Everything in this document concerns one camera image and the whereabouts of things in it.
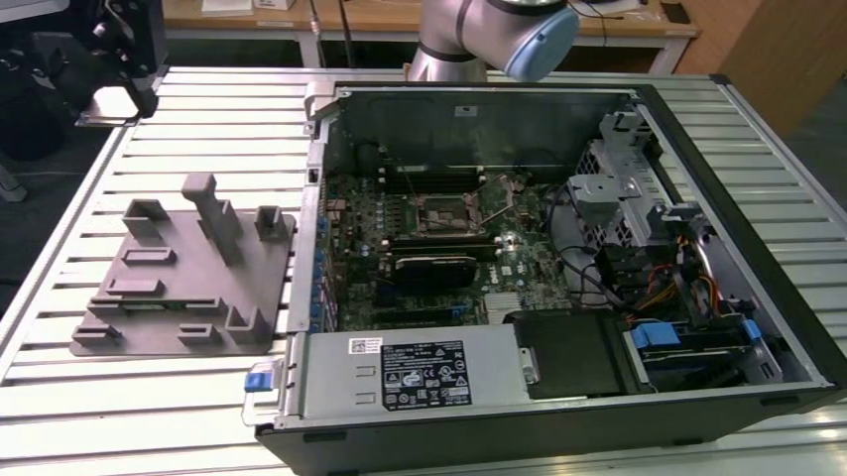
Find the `blue latch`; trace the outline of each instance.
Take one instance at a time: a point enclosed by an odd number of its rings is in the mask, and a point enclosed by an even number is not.
[[[753,320],[744,319],[744,323],[741,324],[744,327],[744,332],[747,333],[747,337],[751,340],[759,340],[763,338],[763,332],[759,329],[759,325]]]
[[[244,391],[249,394],[254,392],[269,392],[273,390],[273,377],[270,372],[249,373],[244,379]]]
[[[629,332],[634,347],[642,349],[653,345],[677,345],[678,335],[669,322],[649,322],[640,324]]]

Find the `warning label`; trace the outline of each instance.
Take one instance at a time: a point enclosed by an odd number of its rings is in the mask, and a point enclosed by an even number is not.
[[[397,410],[470,405],[460,340],[384,345],[382,407]]]

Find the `wooden desk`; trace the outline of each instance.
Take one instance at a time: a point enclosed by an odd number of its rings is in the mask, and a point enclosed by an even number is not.
[[[322,40],[342,40],[337,0],[314,0]],[[353,41],[408,42],[418,40],[420,0],[350,0],[346,16]],[[162,0],[169,38],[294,40],[302,65],[318,67],[317,43],[309,31],[308,0],[296,0],[290,10],[254,9],[246,17],[202,17],[202,0]],[[592,11],[580,11],[594,15]],[[621,20],[581,17],[574,41],[581,47],[649,48],[658,50],[649,72],[668,74],[700,30],[694,25],[666,22],[658,0],[649,0],[646,12],[661,20],[638,19],[626,14]]]

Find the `aluminum extrusion table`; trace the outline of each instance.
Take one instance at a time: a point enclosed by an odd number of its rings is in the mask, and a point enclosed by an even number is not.
[[[289,474],[241,422],[245,370],[261,358],[77,358],[68,345],[133,197],[188,208],[184,175],[212,172],[220,198],[237,209],[274,204],[297,214],[308,148],[302,93],[320,79],[400,80],[401,74],[173,67],[154,117],[112,132],[0,322],[0,476]],[[847,344],[847,217],[735,89],[705,76],[560,74],[550,80],[654,84],[811,308]],[[665,166],[685,195],[681,174]],[[285,290],[282,302],[288,296]],[[284,348],[280,338],[265,358]],[[257,395],[261,403],[274,400]],[[847,409],[835,405],[701,445],[409,474],[844,474],[845,440]]]

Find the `light blue cap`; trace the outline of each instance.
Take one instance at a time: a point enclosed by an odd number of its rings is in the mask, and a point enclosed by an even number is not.
[[[553,14],[526,35],[524,44],[505,63],[505,75],[518,81],[544,79],[568,54],[578,28],[580,18],[572,9]]]

